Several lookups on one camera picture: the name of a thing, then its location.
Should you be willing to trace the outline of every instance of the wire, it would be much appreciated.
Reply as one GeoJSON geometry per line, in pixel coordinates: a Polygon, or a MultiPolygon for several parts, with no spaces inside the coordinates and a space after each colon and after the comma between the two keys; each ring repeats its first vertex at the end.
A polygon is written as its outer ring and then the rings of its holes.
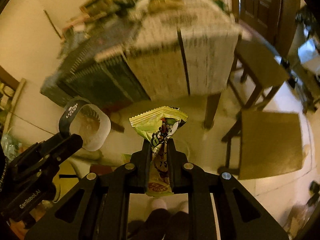
{"type": "Polygon", "coordinates": [[[48,14],[48,12],[47,12],[46,10],[43,10],[43,11],[44,11],[47,19],[49,20],[50,25],[52,26],[52,28],[53,28],[54,31],[56,32],[56,34],[59,36],[59,38],[61,38],[61,35],[60,35],[60,33],[58,32],[57,28],[54,26],[54,24],[53,24],[53,22],[52,22],[52,20],[51,20],[51,18],[50,18],[50,16],[49,16],[49,14],[48,14]]]}
{"type": "Polygon", "coordinates": [[[33,124],[33,123],[31,123],[31,122],[29,122],[29,121],[27,121],[27,120],[23,119],[22,117],[20,117],[20,116],[18,116],[18,115],[16,115],[16,114],[14,114],[14,113],[12,113],[12,112],[10,112],[10,113],[11,113],[12,115],[14,115],[14,116],[18,117],[19,119],[21,119],[21,120],[23,120],[23,121],[27,122],[28,124],[31,124],[31,125],[33,125],[33,126],[35,126],[35,127],[39,128],[39,129],[40,129],[40,130],[42,130],[42,131],[45,131],[45,132],[47,132],[47,133],[50,133],[50,134],[54,135],[54,133],[49,132],[49,131],[47,131],[47,130],[45,130],[45,129],[42,129],[41,127],[39,127],[39,126],[37,126],[37,125],[35,125],[35,124],[33,124]]]}

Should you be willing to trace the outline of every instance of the chair seat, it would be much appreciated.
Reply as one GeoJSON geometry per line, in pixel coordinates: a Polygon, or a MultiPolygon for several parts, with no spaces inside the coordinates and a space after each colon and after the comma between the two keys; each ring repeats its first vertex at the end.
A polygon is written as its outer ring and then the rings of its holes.
{"type": "Polygon", "coordinates": [[[249,72],[249,75],[252,77],[253,74],[263,89],[280,86],[289,78],[264,44],[241,40],[236,46],[235,54],[251,70],[252,73],[249,72]]]}
{"type": "Polygon", "coordinates": [[[242,111],[239,179],[297,171],[302,162],[298,114],[242,111]]]}

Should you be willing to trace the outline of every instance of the candy wrapper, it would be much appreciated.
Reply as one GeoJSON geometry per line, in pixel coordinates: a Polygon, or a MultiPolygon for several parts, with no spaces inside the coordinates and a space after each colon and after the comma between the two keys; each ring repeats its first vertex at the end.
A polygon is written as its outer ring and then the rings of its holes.
{"type": "Polygon", "coordinates": [[[177,108],[162,106],[129,120],[136,132],[151,143],[152,161],[146,194],[149,196],[173,194],[169,184],[166,142],[187,122],[188,115],[177,108]]]}

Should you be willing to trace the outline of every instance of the dark pants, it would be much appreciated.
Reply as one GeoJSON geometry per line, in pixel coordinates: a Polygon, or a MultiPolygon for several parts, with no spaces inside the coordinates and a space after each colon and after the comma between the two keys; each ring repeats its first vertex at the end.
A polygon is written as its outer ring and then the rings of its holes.
{"type": "Polygon", "coordinates": [[[188,240],[189,214],[178,212],[171,216],[166,209],[156,209],[148,219],[132,221],[128,225],[132,240],[188,240]]]}

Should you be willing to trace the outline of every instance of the plastic container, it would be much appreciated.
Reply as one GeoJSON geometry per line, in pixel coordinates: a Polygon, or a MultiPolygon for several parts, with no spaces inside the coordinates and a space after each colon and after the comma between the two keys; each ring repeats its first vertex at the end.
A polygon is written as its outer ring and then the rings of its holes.
{"type": "Polygon", "coordinates": [[[82,147],[88,151],[100,149],[110,129],[109,117],[83,98],[75,98],[68,102],[59,121],[59,132],[65,136],[80,135],[83,140],[82,147]]]}

